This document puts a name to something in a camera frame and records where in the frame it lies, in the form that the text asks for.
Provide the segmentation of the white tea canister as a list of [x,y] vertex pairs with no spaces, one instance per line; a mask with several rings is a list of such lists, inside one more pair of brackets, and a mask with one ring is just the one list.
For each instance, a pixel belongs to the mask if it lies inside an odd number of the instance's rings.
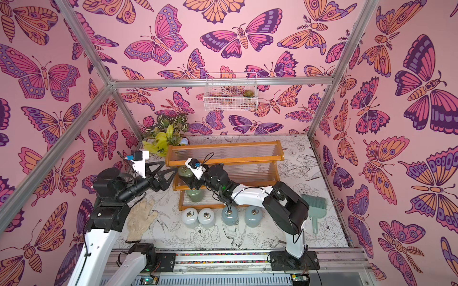
[[181,220],[185,227],[194,229],[199,226],[199,213],[196,209],[189,207],[182,211]]
[[199,212],[198,220],[203,228],[212,228],[215,225],[215,213],[210,208],[204,208]]

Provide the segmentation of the blue canister shelf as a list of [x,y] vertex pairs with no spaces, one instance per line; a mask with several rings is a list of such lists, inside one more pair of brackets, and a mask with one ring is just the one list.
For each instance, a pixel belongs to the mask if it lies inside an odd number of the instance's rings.
[[250,228],[256,228],[263,218],[262,209],[257,206],[249,206],[245,210],[245,224]]
[[225,206],[221,212],[222,222],[226,226],[235,226],[238,223],[238,210],[234,206]]

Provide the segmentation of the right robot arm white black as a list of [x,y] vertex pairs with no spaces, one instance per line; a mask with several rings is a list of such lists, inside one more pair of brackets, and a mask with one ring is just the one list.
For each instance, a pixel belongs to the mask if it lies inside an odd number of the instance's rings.
[[222,163],[208,166],[195,158],[179,168],[178,176],[190,189],[204,187],[227,207],[248,205],[265,209],[286,234],[286,252],[296,259],[305,255],[304,229],[310,206],[286,183],[250,187],[232,181]]

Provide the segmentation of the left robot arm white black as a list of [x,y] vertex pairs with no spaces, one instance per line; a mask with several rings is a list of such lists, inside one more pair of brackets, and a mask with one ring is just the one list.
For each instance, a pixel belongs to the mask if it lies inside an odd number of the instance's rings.
[[112,252],[124,228],[132,244],[126,259],[109,280],[111,286],[128,286],[143,270],[157,267],[156,250],[141,243],[143,234],[157,219],[154,201],[145,198],[148,191],[166,191],[178,168],[164,169],[165,162],[135,162],[137,177],[108,168],[97,175],[93,188],[98,195],[94,210],[84,226],[83,248],[69,280],[71,286],[100,284]]

